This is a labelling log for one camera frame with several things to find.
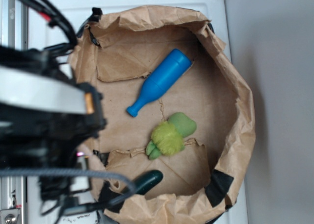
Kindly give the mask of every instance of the metal frame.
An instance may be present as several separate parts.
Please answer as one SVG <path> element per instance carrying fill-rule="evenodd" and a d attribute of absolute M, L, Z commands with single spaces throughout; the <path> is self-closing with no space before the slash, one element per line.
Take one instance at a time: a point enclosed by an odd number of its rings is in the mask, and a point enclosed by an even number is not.
<path fill-rule="evenodd" d="M 28 10 L 17 0 L 0 0 L 0 43 L 18 50 L 27 49 Z M 0 224 L 12 214 L 12 224 L 27 224 L 26 178 L 0 178 Z"/>

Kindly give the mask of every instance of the blue bottle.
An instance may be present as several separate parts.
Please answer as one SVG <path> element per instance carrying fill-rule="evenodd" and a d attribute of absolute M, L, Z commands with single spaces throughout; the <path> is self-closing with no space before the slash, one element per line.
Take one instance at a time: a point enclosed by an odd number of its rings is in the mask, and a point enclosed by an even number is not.
<path fill-rule="evenodd" d="M 159 99 L 191 66 L 192 62 L 178 49 L 173 49 L 143 83 L 137 101 L 127 108 L 133 117 L 147 103 Z"/>

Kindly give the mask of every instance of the green plush toy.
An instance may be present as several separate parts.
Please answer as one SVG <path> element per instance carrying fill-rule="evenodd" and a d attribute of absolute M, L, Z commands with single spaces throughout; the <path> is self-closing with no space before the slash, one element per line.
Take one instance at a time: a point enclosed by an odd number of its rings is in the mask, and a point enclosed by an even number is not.
<path fill-rule="evenodd" d="M 161 122 L 154 128 L 151 141 L 146 147 L 150 160 L 163 155 L 174 155 L 184 150 L 184 137 L 193 134 L 196 123 L 182 112 L 170 116 L 168 121 Z"/>

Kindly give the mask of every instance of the brown paper bag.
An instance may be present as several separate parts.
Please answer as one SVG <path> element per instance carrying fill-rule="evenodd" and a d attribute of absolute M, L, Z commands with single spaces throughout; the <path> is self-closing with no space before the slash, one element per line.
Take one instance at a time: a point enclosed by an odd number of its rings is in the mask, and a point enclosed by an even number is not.
<path fill-rule="evenodd" d="M 236 202 L 255 142 L 253 98 L 208 23 L 200 12 L 166 6 L 102 15 L 87 23 L 70 56 L 78 81 L 91 82 L 105 97 L 108 125 L 86 144 L 112 152 L 107 170 L 130 178 L 148 168 L 167 173 L 164 184 L 126 200 L 119 214 L 105 211 L 120 224 L 202 224 Z M 136 100 L 142 77 L 174 48 L 193 61 L 192 67 L 159 101 L 131 117 L 126 108 Z M 198 129 L 184 151 L 151 163 L 143 154 L 150 133 L 175 112 L 184 112 Z M 198 155 L 195 163 L 176 163 Z M 186 175 L 190 171 L 196 176 Z"/>

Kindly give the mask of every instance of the gray wall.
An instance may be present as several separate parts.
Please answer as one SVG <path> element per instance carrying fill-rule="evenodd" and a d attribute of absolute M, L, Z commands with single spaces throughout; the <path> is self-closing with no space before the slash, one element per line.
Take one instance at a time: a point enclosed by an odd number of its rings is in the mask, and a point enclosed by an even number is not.
<path fill-rule="evenodd" d="M 255 97 L 249 223 L 314 223 L 314 0 L 225 3 L 233 64 Z"/>

